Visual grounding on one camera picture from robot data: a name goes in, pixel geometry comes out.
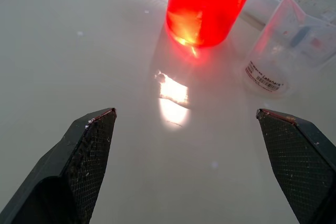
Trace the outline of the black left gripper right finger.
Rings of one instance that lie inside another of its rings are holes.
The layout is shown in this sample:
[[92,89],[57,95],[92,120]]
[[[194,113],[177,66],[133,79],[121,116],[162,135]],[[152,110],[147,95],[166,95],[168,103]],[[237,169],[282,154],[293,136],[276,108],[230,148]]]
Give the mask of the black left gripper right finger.
[[299,223],[335,223],[335,146],[310,121],[258,109],[274,176]]

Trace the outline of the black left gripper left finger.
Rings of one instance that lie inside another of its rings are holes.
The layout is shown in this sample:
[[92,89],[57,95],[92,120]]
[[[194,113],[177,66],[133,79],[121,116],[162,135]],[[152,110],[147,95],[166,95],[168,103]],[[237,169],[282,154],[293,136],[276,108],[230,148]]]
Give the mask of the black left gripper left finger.
[[1,223],[89,223],[107,168],[117,112],[73,121],[1,212]]

